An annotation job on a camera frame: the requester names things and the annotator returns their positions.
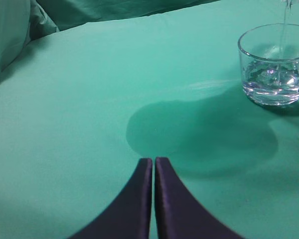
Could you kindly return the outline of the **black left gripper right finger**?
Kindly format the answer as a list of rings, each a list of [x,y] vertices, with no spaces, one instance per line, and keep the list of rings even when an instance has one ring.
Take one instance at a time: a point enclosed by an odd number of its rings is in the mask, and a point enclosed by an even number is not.
[[[159,239],[241,239],[189,192],[167,157],[155,159],[154,208]]]

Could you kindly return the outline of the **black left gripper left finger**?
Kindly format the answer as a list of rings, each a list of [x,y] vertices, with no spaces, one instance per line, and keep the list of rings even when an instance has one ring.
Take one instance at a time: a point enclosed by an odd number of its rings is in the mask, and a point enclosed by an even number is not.
[[[152,160],[142,158],[111,204],[72,239],[147,239],[152,202]]]

